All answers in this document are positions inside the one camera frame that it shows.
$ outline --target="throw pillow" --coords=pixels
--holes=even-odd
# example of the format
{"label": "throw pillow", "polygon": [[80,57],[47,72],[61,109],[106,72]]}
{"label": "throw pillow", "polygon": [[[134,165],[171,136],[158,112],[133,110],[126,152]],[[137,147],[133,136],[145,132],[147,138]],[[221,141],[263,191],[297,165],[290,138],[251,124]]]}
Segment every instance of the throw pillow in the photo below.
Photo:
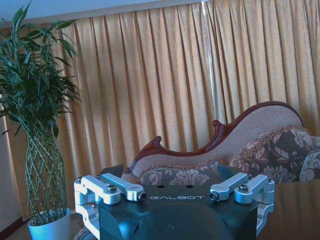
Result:
{"label": "throw pillow", "polygon": [[253,176],[267,175],[277,184],[299,181],[311,147],[312,138],[306,128],[282,126],[248,143],[230,160],[229,166]]}
{"label": "throw pillow", "polygon": [[203,185],[221,182],[216,158],[191,166],[155,165],[140,175],[141,185]]}
{"label": "throw pillow", "polygon": [[320,150],[314,150],[306,156],[300,172],[300,181],[314,179],[320,179]]}

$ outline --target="logo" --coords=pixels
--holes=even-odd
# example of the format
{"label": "logo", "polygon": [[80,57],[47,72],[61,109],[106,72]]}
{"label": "logo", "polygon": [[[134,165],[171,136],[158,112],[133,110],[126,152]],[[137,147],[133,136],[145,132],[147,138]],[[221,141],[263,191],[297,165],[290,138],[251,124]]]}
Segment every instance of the logo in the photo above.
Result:
{"label": "logo", "polygon": [[195,199],[203,199],[205,196],[150,196],[151,200],[161,200],[161,199],[167,199],[167,200],[195,200]]}

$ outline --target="curtain fold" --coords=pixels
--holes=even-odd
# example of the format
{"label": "curtain fold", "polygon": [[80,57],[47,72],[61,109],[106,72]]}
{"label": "curtain fold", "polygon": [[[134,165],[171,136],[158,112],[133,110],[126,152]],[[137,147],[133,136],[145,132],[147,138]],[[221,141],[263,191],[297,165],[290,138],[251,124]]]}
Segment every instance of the curtain fold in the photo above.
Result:
{"label": "curtain fold", "polygon": [[[201,148],[214,119],[230,123],[260,102],[287,102],[320,135],[319,0],[215,0],[205,11],[201,3],[141,10],[80,19],[64,30],[78,57],[60,47],[54,53],[70,61],[65,74],[82,90],[82,102],[58,121],[69,207],[76,177],[130,165],[157,135],[171,150]],[[15,160],[17,173],[22,162]],[[25,196],[21,174],[17,182]]]}

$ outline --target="silver bracket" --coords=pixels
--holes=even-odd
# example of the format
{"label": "silver bracket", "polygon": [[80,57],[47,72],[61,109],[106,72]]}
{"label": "silver bracket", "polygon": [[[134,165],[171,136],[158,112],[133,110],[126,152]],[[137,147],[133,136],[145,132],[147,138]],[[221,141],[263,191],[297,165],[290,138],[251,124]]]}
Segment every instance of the silver bracket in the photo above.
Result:
{"label": "silver bracket", "polygon": [[239,172],[219,184],[213,184],[210,187],[209,197],[218,202],[227,200],[229,199],[230,193],[232,193],[236,187],[241,184],[246,184],[248,180],[248,174]]}
{"label": "silver bracket", "polygon": [[210,187],[209,197],[215,201],[227,200],[234,191],[234,200],[243,205],[258,202],[256,235],[265,227],[267,216],[274,211],[275,182],[267,176],[259,174],[250,179],[242,172],[226,181]]}
{"label": "silver bracket", "polygon": [[129,201],[139,202],[147,198],[147,194],[141,185],[132,184],[110,173],[102,174],[101,180],[114,184]]}
{"label": "silver bracket", "polygon": [[131,184],[110,173],[102,176],[79,177],[73,184],[75,212],[82,215],[84,225],[98,240],[100,239],[99,213],[91,205],[92,203],[103,200],[108,205],[117,204],[121,200],[121,193],[128,200],[136,202],[147,197],[141,185]]}

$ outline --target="white wall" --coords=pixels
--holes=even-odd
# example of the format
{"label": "white wall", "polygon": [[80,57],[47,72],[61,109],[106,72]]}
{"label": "white wall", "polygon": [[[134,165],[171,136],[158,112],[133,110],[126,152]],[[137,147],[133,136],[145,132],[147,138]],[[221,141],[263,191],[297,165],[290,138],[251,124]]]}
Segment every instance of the white wall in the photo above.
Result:
{"label": "white wall", "polygon": [[[0,18],[7,22],[0,21],[0,29],[10,27],[15,12],[29,1],[0,0]],[[32,0],[25,23],[50,23],[196,2],[201,0]]]}
{"label": "white wall", "polygon": [[[0,135],[6,128],[5,118],[1,117]],[[21,217],[8,134],[0,136],[0,190],[0,231],[2,231]]]}

